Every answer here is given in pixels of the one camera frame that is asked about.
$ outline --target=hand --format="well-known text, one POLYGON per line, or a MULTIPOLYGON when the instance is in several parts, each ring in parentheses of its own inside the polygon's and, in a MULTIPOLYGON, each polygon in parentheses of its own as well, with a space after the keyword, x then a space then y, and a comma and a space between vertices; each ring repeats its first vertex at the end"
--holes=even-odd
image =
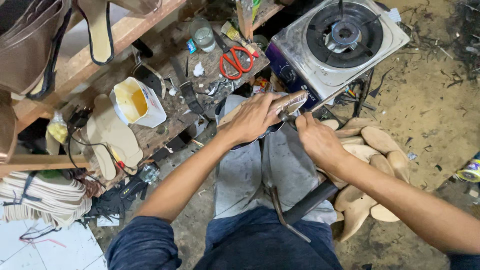
POLYGON ((343 149, 334 130, 313 118, 312 113, 306 112, 297 117, 295 124, 305 152, 320 168, 328 172, 334 172, 350 155, 343 149))
POLYGON ((268 126, 280 122, 277 117, 279 111, 268 110, 270 103, 280 97, 281 95, 273 93, 250 97, 222 131, 225 130, 225 133, 233 139, 234 145, 255 140, 268 126))

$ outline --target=floor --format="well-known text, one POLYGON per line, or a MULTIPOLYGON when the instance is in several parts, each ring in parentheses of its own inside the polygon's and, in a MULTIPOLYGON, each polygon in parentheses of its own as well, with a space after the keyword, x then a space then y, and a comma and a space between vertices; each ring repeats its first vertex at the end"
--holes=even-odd
MULTIPOLYGON (((446 31, 448 18, 453 12, 449 1, 382 2, 397 7, 405 23, 417 23, 421 36, 437 38, 440 44, 448 44, 455 38, 446 31)), ((465 79, 465 71, 461 62, 450 59, 439 48, 426 50, 419 46, 419 50, 399 50, 376 66, 373 88, 380 84, 382 75, 390 68, 393 70, 385 76, 381 94, 367 99, 377 111, 364 109, 362 117, 376 118, 405 152, 418 155, 409 163, 410 178, 415 187, 433 192, 471 212, 476 199, 465 193, 466 185, 446 180, 480 148, 477 82, 465 80, 447 88, 453 82, 452 73, 456 72, 465 79)), ((341 121, 346 121, 353 113, 351 104, 330 109, 341 121)), ((213 133, 214 127, 209 125, 199 141, 207 142, 213 133)), ((160 162, 162 175, 159 179, 197 148, 195 144, 189 144, 160 162)), ((159 181, 152 185, 149 193, 159 181)), ((213 215, 213 182, 213 178, 208 177, 172 223, 175 242, 183 259, 181 269, 193 268, 203 254, 205 228, 213 215)), ((128 214, 130 218, 139 203, 137 200, 132 205, 128 214)), ((112 237, 128 221, 121 222, 118 227, 90 225, 102 250, 106 250, 112 237)), ((334 235, 341 232, 342 226, 342 222, 332 225, 334 235)), ((335 241, 335 245, 345 269, 361 269, 362 265, 369 263, 374 269, 448 269, 446 256, 422 241, 401 221, 387 223, 369 217, 353 237, 343 243, 335 241)))
POLYGON ((19 240, 31 227, 47 228, 43 221, 0 221, 0 270, 106 270, 100 246, 89 228, 75 222, 26 243, 19 240))

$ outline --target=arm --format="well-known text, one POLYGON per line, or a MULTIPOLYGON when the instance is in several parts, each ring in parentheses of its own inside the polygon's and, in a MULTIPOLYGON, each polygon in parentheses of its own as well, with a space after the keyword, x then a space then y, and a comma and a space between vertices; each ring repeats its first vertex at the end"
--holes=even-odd
POLYGON ((315 164, 365 192, 427 243, 444 253, 480 254, 480 221, 351 155, 311 113, 299 116, 296 125, 315 164))
POLYGON ((225 128, 200 151, 174 169, 140 206, 136 216, 153 216, 172 222, 185 208, 222 157, 235 145, 253 141, 268 126, 279 122, 278 112, 268 111, 272 93, 247 100, 225 128))

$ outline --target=gray pants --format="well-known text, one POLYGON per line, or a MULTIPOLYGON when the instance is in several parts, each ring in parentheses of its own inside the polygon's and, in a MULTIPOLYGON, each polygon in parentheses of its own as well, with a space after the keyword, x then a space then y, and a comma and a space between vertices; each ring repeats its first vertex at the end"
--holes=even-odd
MULTIPOLYGON (((227 97, 218 119, 245 98, 227 97)), ((318 186, 310 157, 298 134, 288 124, 264 138, 263 153, 258 141, 230 151, 216 167, 214 219, 232 217, 258 206, 273 209, 268 188, 277 186, 282 210, 286 211, 318 186)), ((322 202, 303 220, 332 224, 336 213, 329 201, 322 202)))

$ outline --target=gas stove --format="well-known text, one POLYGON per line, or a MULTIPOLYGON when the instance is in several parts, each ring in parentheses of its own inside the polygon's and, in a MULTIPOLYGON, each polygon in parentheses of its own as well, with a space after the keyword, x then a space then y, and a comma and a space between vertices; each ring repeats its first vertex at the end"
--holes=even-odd
POLYGON ((325 0, 276 34, 265 54, 289 92, 307 90, 303 108, 315 110, 408 41, 372 0, 325 0))

